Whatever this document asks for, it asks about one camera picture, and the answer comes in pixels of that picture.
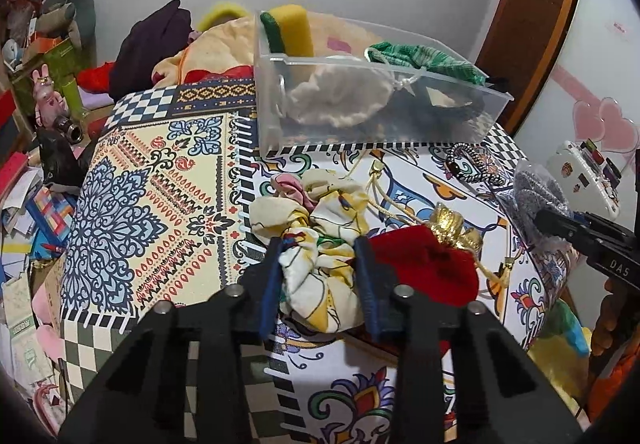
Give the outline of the grey mesh cloth bag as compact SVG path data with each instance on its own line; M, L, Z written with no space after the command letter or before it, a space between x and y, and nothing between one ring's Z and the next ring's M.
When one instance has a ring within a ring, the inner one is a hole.
M573 215L558 181L541 164L525 159L515 167L511 187L497 191L496 196L529 248L544 239L535 225L540 211L551 210L564 217Z

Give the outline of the red velvet gold pouch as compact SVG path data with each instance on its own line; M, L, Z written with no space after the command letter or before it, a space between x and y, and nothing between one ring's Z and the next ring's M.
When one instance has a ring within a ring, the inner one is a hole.
M436 303L462 307L474 301L480 292L480 277L497 288L509 282L509 268L497 274L480 260L480 232L441 203L427 221L386 231L371 237L369 243L375 260L393 268L401 285Z

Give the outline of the floral silk scarf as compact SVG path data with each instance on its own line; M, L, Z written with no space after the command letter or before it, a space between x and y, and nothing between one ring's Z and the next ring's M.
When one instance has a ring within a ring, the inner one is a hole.
M271 178L274 193L250 204L250 228L263 243L282 240L280 308L297 323L337 334L363 324L355 241L369 231L369 196L358 182L327 169Z

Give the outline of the green knitted cloth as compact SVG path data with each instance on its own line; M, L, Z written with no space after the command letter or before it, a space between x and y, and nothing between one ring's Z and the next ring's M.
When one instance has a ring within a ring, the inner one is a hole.
M371 62L438 73L479 86L487 82L487 76L474 64L434 47L381 42L369 46L364 53Z

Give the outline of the white drawstring pouch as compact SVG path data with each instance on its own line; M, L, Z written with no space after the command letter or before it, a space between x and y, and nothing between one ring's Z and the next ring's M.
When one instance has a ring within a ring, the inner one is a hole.
M320 66L308 81L285 93L281 111L299 124L344 129L372 118L393 92L393 83L380 70Z

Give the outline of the clear plastic storage box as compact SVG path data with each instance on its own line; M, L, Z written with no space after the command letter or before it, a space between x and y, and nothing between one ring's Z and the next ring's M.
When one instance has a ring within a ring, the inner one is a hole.
M312 12L314 55L272 48L255 21L254 78L259 152L329 145L480 143L512 96L485 78L475 84L413 66L374 61L372 45L434 48L463 61L436 38Z

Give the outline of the yellow green sponge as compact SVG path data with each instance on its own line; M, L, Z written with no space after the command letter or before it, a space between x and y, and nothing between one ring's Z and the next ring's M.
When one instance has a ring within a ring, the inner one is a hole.
M305 8L283 5L262 11L259 16L270 52L290 57L312 57L311 29Z

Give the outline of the black white patterned cloth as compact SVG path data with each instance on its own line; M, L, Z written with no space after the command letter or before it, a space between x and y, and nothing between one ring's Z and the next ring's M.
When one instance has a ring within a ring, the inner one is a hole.
M394 92L371 119L378 141L479 143L495 124L482 98L451 97L439 89Z

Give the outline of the patterned tablecloth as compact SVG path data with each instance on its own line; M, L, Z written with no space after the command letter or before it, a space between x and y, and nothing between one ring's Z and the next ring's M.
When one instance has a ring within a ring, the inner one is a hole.
M370 235L428 219L437 204L483 238L477 297L524 346L567 279L561 256L531 255L484 184L446 169L444 144L299 144L257 152L251 81L168 87L120 100L104 125L67 239L61 290L64 375L78 402L137 321L157 302L207 300L266 248L250 204L283 174L347 175L367 189ZM314 334L288 317L242 351L250 428L258 443L382 443L396 366L361 334Z

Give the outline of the wooden wardrobe cabinet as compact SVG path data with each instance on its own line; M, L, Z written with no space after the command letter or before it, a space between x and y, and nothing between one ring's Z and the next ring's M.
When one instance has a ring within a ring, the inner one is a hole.
M533 108L566 37L577 0L499 0L476 64L513 100L499 123L515 133Z

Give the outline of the red notebook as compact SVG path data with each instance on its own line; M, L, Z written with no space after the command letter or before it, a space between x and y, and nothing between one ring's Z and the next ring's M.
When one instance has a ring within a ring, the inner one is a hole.
M4 198L13 188L17 179L27 167L28 156L22 152L14 152L0 170L0 197Z

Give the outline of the pink rabbit figure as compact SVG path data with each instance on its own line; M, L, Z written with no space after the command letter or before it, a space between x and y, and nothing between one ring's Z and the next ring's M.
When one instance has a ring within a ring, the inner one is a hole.
M39 127L53 129L58 117L68 118L70 116L66 100L54 88L47 63L43 63L40 69L32 71L32 81L34 82L32 95L34 95L36 103L36 123Z

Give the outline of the beige fleece blanket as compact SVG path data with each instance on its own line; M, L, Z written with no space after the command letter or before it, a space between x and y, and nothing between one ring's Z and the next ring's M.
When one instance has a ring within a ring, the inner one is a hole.
M154 88L183 84L193 70L222 73L235 66L253 66L255 17L242 17L213 26L175 56L165 58L152 70ZM352 55L363 58L364 50L382 42L382 37L363 26L332 14L308 14L314 55Z

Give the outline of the dark purple garment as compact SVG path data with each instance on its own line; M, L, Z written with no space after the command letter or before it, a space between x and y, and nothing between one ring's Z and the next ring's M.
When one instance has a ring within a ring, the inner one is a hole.
M108 76L108 95L114 101L151 88L154 66L188 46L191 13L180 5L171 0L131 28Z

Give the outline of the green storage box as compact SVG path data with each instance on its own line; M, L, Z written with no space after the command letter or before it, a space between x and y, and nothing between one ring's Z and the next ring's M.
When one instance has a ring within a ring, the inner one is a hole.
M34 81L32 71L40 70L43 64L48 66L50 78L56 90L61 92L61 84L71 75L89 68L92 61L91 49L78 49L70 40L56 44L43 54L35 55L32 60L20 70L9 75L14 96L18 107L24 115L32 115L35 110L35 100L32 98Z

